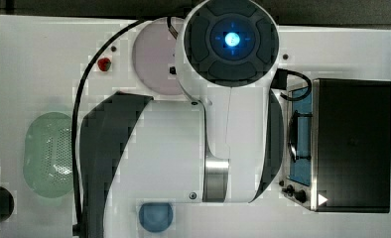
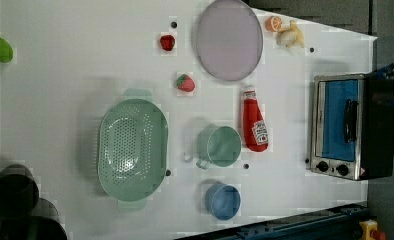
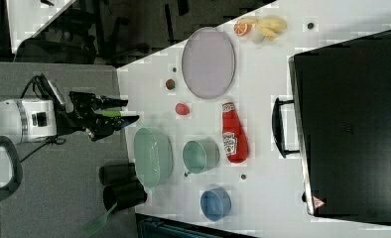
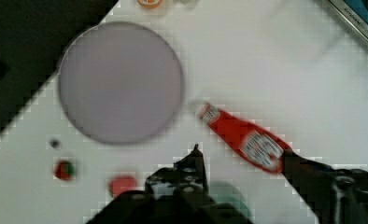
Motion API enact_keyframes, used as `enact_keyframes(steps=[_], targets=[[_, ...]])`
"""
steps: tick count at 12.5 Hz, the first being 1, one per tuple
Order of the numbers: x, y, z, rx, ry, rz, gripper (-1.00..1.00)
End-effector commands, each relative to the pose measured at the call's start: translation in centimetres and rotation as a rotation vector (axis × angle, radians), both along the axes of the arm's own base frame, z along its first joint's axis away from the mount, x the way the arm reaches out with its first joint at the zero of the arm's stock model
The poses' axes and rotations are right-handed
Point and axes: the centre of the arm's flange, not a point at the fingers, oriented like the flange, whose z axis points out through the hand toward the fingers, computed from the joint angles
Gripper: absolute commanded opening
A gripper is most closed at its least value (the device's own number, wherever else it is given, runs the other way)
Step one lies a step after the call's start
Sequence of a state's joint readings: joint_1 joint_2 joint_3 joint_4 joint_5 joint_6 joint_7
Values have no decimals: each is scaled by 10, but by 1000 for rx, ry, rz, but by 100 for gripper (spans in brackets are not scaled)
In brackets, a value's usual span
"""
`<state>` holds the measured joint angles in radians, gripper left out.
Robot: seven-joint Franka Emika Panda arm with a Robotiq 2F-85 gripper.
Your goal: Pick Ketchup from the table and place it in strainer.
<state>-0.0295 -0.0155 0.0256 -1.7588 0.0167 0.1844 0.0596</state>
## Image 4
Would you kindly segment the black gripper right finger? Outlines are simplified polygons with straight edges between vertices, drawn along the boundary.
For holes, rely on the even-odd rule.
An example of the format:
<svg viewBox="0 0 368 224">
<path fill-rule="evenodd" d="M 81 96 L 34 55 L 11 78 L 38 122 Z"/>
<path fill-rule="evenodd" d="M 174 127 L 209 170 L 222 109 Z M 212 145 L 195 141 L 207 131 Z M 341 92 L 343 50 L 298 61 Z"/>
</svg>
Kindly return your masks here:
<svg viewBox="0 0 368 224">
<path fill-rule="evenodd" d="M 292 151 L 282 174 L 316 215 L 319 224 L 368 224 L 368 172 L 334 169 Z"/>
</svg>

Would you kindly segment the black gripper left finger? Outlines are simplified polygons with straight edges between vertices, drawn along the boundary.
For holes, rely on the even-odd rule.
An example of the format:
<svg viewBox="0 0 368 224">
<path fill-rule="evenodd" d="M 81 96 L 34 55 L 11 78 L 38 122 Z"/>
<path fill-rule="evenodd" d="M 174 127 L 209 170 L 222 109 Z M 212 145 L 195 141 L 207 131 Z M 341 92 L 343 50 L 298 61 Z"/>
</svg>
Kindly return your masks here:
<svg viewBox="0 0 368 224">
<path fill-rule="evenodd" d="M 163 167 L 145 181 L 145 194 L 155 201 L 178 200 L 209 203 L 205 162 L 199 145 L 172 167 Z"/>
</svg>

